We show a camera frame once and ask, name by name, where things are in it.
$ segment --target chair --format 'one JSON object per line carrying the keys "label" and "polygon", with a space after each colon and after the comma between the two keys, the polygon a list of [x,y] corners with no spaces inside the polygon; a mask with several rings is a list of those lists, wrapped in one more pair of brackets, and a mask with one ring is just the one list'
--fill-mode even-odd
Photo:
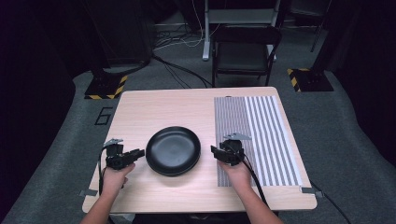
{"label": "chair", "polygon": [[283,20],[286,14],[289,14],[295,18],[307,18],[318,23],[316,30],[316,37],[314,44],[311,48],[311,52],[314,51],[315,45],[318,42],[318,38],[323,27],[323,23],[326,20],[332,0],[287,0],[284,7],[281,7],[280,12],[283,15],[279,27],[282,26]]}
{"label": "chair", "polygon": [[[212,85],[218,74],[267,76],[282,35],[273,26],[222,25],[212,35]],[[267,45],[273,45],[268,52]]]}

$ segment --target hand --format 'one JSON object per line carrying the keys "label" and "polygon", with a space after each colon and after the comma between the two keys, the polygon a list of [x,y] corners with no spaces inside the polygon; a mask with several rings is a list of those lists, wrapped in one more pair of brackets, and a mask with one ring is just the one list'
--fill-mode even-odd
{"label": "hand", "polygon": [[251,174],[244,163],[239,162],[235,166],[230,166],[222,161],[218,161],[218,164],[225,171],[236,191],[251,188]]}
{"label": "hand", "polygon": [[128,178],[125,176],[128,175],[134,169],[134,167],[134,163],[119,171],[107,167],[103,176],[104,183],[102,194],[117,196],[120,189],[122,188],[122,185],[128,181]]}

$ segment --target black and white stripes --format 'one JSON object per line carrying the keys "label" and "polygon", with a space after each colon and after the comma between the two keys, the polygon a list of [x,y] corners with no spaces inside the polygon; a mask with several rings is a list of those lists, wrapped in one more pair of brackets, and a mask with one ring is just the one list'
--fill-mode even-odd
{"label": "black and white stripes", "polygon": [[[228,133],[251,136],[242,144],[262,186],[301,185],[275,96],[216,97],[215,112],[217,146]],[[218,185],[230,186],[219,167]]]}

